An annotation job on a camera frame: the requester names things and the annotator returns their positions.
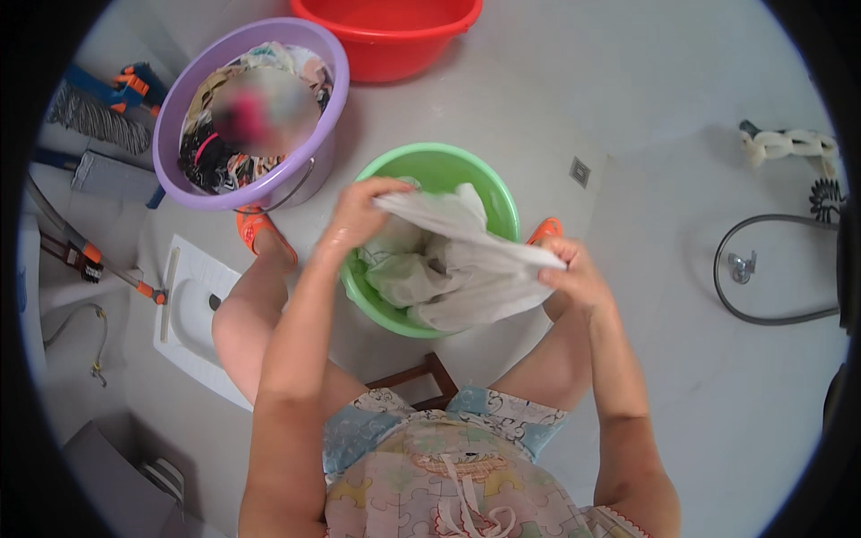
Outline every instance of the laundry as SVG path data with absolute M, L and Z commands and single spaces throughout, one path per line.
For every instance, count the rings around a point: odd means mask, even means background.
M 438 331 L 463 331 L 540 305 L 552 290 L 543 267 L 564 269 L 552 253 L 487 231 L 484 204 L 471 183 L 454 194 L 394 193 L 375 199 L 391 213 L 359 257 L 365 281 L 407 316 Z
M 268 41 L 217 69 L 197 88 L 183 123 L 179 168 L 201 189 L 212 194 L 229 192 L 260 179 L 288 155 L 251 157 L 234 151 L 215 132 L 212 105 L 225 82 L 243 71 L 272 67 L 299 76 L 314 93 L 323 114 L 331 98 L 332 79 L 319 56 L 301 46 Z

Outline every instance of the white cloth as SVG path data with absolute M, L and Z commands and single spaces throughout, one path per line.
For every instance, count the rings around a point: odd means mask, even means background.
M 566 267 L 546 250 L 488 233 L 471 183 L 452 195 L 393 193 L 374 204 L 398 219 L 360 252 L 369 263 L 366 281 L 393 305 L 409 306 L 410 319 L 439 331 L 462 331 L 540 305 L 552 290 L 538 282 L 538 270 Z M 436 235 L 416 233 L 404 221 Z M 398 230 L 403 241 L 395 240 Z

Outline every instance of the metal handle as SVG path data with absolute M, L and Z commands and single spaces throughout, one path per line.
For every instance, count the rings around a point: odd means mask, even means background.
M 314 170 L 314 158 L 311 157 L 311 159 L 308 161 L 308 163 L 310 163 L 308 165 L 308 171 L 305 172 L 305 175 L 299 181 L 299 184 L 296 185 L 295 187 L 293 187 L 293 190 L 291 190 L 287 196 L 284 196 L 284 198 L 281 201 L 279 201 L 278 203 L 276 203 L 274 206 L 269 207 L 268 209 L 263 209 L 261 211 L 243 211 L 241 209 L 234 209 L 233 211 L 235 211 L 236 213 L 242 213 L 243 215 L 265 215 L 266 213 L 272 211 L 273 209 L 279 208 L 285 201 L 292 198 L 293 195 L 296 194 L 296 191 L 298 191 L 302 187 L 302 185 L 305 184 L 305 181 L 307 181 L 308 177 L 311 176 L 311 170 Z

